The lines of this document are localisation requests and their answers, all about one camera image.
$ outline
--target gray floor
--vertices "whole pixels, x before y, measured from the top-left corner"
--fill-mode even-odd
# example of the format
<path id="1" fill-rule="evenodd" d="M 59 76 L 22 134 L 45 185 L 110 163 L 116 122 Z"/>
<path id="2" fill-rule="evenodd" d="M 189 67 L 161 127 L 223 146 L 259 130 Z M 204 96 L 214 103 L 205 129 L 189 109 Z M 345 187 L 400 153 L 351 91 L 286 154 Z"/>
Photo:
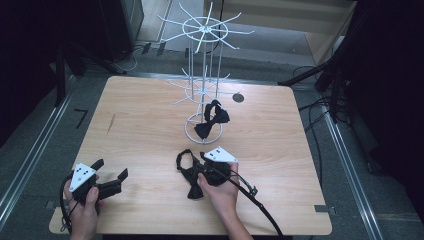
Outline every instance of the gray floor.
<path id="1" fill-rule="evenodd" d="M 171 9 L 170 18 L 177 10 Z M 284 41 L 287 43 L 285 46 L 276 42 L 274 38 L 270 41 L 266 38 L 257 40 L 261 36 L 266 36 L 267 30 L 276 34 L 275 39 L 278 37 L 290 39 L 292 36 L 294 40 Z M 171 31 L 166 28 L 164 36 L 172 35 Z M 241 48 L 246 49 L 244 53 L 227 53 L 228 55 L 224 58 L 223 74 L 231 73 L 230 81 L 275 85 L 277 81 L 288 80 L 293 74 L 298 75 L 308 70 L 308 68 L 296 70 L 298 67 L 313 65 L 312 57 L 307 52 L 308 48 L 305 45 L 306 42 L 302 40 L 301 33 L 291 31 L 276 33 L 275 29 L 265 28 L 257 31 L 261 32 L 261 35 L 253 37 L 256 40 L 244 39 L 245 36 L 241 36 L 242 40 L 234 40 Z M 169 42 L 166 44 L 165 52 L 159 56 L 157 49 L 153 48 L 146 54 L 137 51 L 134 54 L 137 65 L 129 71 L 128 75 L 153 76 L 148 73 L 155 73 L 154 76 L 159 77 L 182 75 L 181 68 L 187 64 L 187 59 L 184 57 L 186 46 L 183 40 L 174 41 L 172 44 Z M 135 65 L 135 61 L 132 56 L 129 56 L 117 64 L 129 69 Z M 14 208 L 10 215 L 6 216 L 7 221 L 2 222 L 4 225 L 0 225 L 2 227 L 0 239 L 68 238 L 66 235 L 55 235 L 49 232 L 48 225 L 53 213 L 50 204 L 58 206 L 60 181 L 72 167 L 102 89 L 110 76 L 97 65 L 88 63 L 87 66 L 89 70 L 84 77 L 74 77 L 68 81 L 69 99 L 63 108 L 63 115 L 52 129 L 50 138 L 45 145 L 42 145 L 44 147 L 38 155 L 28 155 L 28 153 L 54 110 L 54 91 L 46 96 L 7 144 L 0 149 L 2 198 L 8 190 L 14 190 L 10 189 L 10 186 L 15 176 L 20 176 L 19 169 L 22 165 L 26 165 L 25 160 L 34 160 L 36 163 L 32 166 L 32 171 L 27 173 L 28 182 L 19 194 L 19 198 L 15 203 L 11 203 Z M 315 78 L 311 77 L 293 87 L 299 107 L 311 104 L 318 99 L 312 87 L 314 82 Z M 81 113 L 75 109 L 88 110 L 88 116 L 78 129 L 76 126 L 80 122 Z M 321 107 L 314 107 L 311 111 L 311 119 L 316 119 L 321 113 Z M 308 110 L 300 112 L 300 115 L 304 126 L 307 127 L 309 125 Z M 355 138 L 353 129 L 343 123 L 339 123 L 337 127 L 371 205 L 372 213 L 377 219 L 381 236 L 384 239 L 424 239 L 423 225 L 403 187 L 390 176 L 370 174 L 365 163 L 364 152 Z M 314 140 L 312 131 L 306 133 L 318 174 L 320 172 L 319 156 L 322 159 L 322 190 L 327 206 L 335 210 L 330 214 L 333 232 L 329 236 L 315 236 L 314 239 L 372 239 L 365 227 L 364 215 L 358 208 L 357 199 L 346 176 L 342 157 L 329 129 L 329 124 L 324 118 L 314 125 L 317 142 Z M 309 236 L 296 236 L 295 239 L 309 239 Z"/>

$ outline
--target gray carpet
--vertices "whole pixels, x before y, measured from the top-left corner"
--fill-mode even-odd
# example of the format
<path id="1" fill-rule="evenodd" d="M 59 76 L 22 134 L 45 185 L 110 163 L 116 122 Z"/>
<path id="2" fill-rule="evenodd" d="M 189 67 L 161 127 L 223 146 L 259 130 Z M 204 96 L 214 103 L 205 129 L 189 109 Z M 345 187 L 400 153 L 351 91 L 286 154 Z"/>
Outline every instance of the gray carpet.
<path id="1" fill-rule="evenodd" d="M 131 76 L 141 76 L 145 73 L 181 75 L 181 67 L 185 66 L 187 61 L 184 53 L 165 51 L 163 55 L 157 56 L 157 51 L 154 49 L 147 54 L 141 54 L 141 51 L 138 51 L 135 56 L 138 64 L 133 71 L 129 72 L 128 75 Z M 129 57 L 119 64 L 129 68 L 133 62 Z M 87 66 L 89 66 L 89 70 L 84 77 L 77 78 L 62 120 L 0 232 L 0 239 L 68 239 L 66 235 L 55 235 L 49 232 L 48 225 L 53 210 L 49 207 L 46 208 L 46 204 L 48 201 L 53 201 L 54 205 L 58 206 L 60 183 L 72 167 L 102 89 L 110 76 L 97 65 L 88 64 Z M 277 81 L 290 79 L 293 71 L 298 67 L 239 59 L 224 59 L 223 66 L 225 66 L 222 70 L 223 75 L 229 72 L 232 79 L 255 84 L 276 84 Z M 295 74 L 300 74 L 307 69 L 299 69 Z M 294 87 L 299 107 L 311 104 L 317 99 L 316 92 L 311 90 L 311 84 L 314 81 L 315 79 L 312 77 Z M 4 193 L 10 185 L 32 143 L 53 110 L 54 100 L 55 92 L 53 91 L 0 149 L 1 193 Z M 78 129 L 76 127 L 81 120 L 81 112 L 75 111 L 75 109 L 88 110 L 87 117 Z M 304 126 L 307 127 L 309 125 L 308 111 L 302 111 L 300 114 Z M 317 118 L 321 114 L 321 108 L 313 108 L 311 114 L 312 119 Z M 424 239 L 423 225 L 414 215 L 415 212 L 402 186 L 389 176 L 370 174 L 352 129 L 345 124 L 340 124 L 339 127 L 365 191 L 379 218 L 378 222 L 385 239 Z M 314 130 L 321 150 L 324 197 L 327 206 L 335 209 L 335 214 L 330 215 L 333 232 L 329 236 L 316 236 L 314 239 L 368 239 L 361 214 L 325 120 L 314 125 Z M 319 173 L 319 157 L 311 131 L 307 132 L 307 137 L 317 173 Z M 296 236 L 294 239 L 309 239 L 309 236 Z"/>

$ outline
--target hand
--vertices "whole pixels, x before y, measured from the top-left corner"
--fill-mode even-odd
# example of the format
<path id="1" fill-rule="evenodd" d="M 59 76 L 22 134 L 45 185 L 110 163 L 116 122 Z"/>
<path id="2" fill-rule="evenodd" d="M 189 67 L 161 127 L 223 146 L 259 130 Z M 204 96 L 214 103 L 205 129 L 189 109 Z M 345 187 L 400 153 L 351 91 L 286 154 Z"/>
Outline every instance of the hand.
<path id="1" fill-rule="evenodd" d="M 230 167 L 233 172 L 238 171 L 237 163 L 230 163 Z M 209 195 L 212 206 L 220 217 L 226 213 L 236 212 L 238 188 L 234 186 L 234 184 L 226 181 L 219 186 L 211 186 L 208 184 L 208 181 L 203 174 L 199 173 L 198 177 L 199 186 Z M 231 180 L 240 184 L 238 177 L 235 175 L 231 176 Z"/>
<path id="2" fill-rule="evenodd" d="M 230 166 L 233 172 L 238 172 L 237 163 L 230 163 Z M 238 188 L 230 181 L 226 181 L 217 187 L 211 186 L 202 173 L 199 173 L 198 177 L 199 186 L 209 195 L 213 208 L 228 232 L 229 239 L 253 239 L 237 215 Z M 231 180 L 240 184 L 236 175 L 232 175 Z"/>
<path id="3" fill-rule="evenodd" d="M 93 239 L 97 229 L 97 212 L 95 204 L 99 197 L 99 189 L 97 187 L 92 187 L 90 189 L 87 194 L 85 205 L 83 206 L 72 198 L 72 193 L 69 192 L 70 185 L 71 180 L 68 180 L 65 184 L 64 193 L 68 200 L 70 211 L 74 209 L 70 215 L 72 223 L 71 239 Z"/>

